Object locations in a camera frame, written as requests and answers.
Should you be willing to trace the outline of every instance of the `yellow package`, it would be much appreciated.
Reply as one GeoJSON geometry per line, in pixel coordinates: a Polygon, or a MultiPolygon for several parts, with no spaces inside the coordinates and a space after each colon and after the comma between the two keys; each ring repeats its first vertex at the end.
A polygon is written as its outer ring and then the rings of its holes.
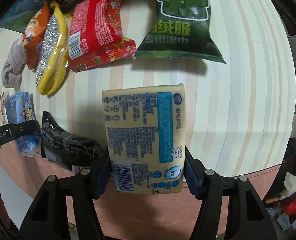
{"type": "Polygon", "coordinates": [[[68,69],[68,33],[71,15],[63,15],[57,2],[46,28],[36,71],[37,91],[42,95],[54,93],[63,82],[68,69]]]}
{"type": "Polygon", "coordinates": [[[102,92],[117,191],[180,192],[185,159],[183,84],[102,92]]]}

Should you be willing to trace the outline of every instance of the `screw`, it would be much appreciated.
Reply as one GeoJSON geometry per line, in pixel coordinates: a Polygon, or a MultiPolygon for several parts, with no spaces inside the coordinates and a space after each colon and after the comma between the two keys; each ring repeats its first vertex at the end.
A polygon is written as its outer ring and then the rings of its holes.
{"type": "Polygon", "coordinates": [[[243,182],[247,181],[247,177],[244,176],[244,175],[241,175],[241,176],[239,177],[239,179],[240,179],[241,181],[243,181],[243,182]]]}
{"type": "Polygon", "coordinates": [[[83,169],[83,170],[81,171],[81,174],[82,174],[82,175],[87,175],[87,174],[89,174],[89,172],[90,172],[89,169],[83,169]]]}
{"type": "Polygon", "coordinates": [[[56,176],[55,175],[50,175],[47,180],[48,181],[54,181],[56,179],[56,176]]]}
{"type": "Polygon", "coordinates": [[[209,175],[209,176],[212,176],[212,175],[214,174],[214,171],[211,170],[211,169],[207,169],[207,170],[205,171],[205,173],[206,173],[207,175],[209,175]]]}

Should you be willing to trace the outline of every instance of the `blue label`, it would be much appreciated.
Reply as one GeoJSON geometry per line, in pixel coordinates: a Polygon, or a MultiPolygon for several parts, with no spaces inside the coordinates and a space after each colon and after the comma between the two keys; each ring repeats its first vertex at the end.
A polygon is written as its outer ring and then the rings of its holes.
{"type": "Polygon", "coordinates": [[[156,179],[161,178],[161,176],[162,176],[161,171],[155,171],[155,172],[153,173],[153,177],[156,178],[156,179]]]}
{"type": "Polygon", "coordinates": [[[176,179],[181,174],[181,166],[171,167],[164,172],[165,179],[176,179]]]}
{"type": "Polygon", "coordinates": [[[159,160],[160,163],[173,161],[172,98],[170,92],[157,93],[159,160]]]}
{"type": "Polygon", "coordinates": [[[166,184],[164,182],[158,183],[158,188],[164,188],[166,184]]]}
{"type": "Polygon", "coordinates": [[[173,187],[177,187],[179,185],[179,181],[178,180],[175,180],[172,182],[172,186],[173,187]]]}
{"type": "Polygon", "coordinates": [[[180,105],[182,102],[182,97],[179,93],[174,93],[173,100],[176,105],[180,105]]]}

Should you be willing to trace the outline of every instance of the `red bag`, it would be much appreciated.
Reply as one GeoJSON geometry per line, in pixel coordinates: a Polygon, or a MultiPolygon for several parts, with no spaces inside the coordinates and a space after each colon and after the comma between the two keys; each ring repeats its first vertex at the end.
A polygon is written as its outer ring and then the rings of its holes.
{"type": "Polygon", "coordinates": [[[85,0],[75,7],[69,35],[69,67],[78,72],[130,56],[133,40],[123,37],[122,0],[85,0]]]}

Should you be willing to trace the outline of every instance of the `barcode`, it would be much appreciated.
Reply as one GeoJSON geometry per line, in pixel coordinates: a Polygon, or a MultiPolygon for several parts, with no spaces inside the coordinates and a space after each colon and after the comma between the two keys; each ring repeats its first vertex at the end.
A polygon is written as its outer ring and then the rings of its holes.
{"type": "Polygon", "coordinates": [[[114,165],[114,175],[119,190],[134,191],[132,185],[130,167],[125,165],[114,165]]]}
{"type": "Polygon", "coordinates": [[[69,36],[69,57],[71,59],[75,59],[77,57],[80,57],[82,55],[84,55],[84,53],[82,52],[81,48],[80,48],[80,31],[72,34],[69,36]]]}
{"type": "Polygon", "coordinates": [[[86,167],[86,166],[75,166],[75,165],[72,165],[72,172],[73,174],[77,174],[79,171],[82,171],[83,169],[89,169],[90,167],[86,167]]]}

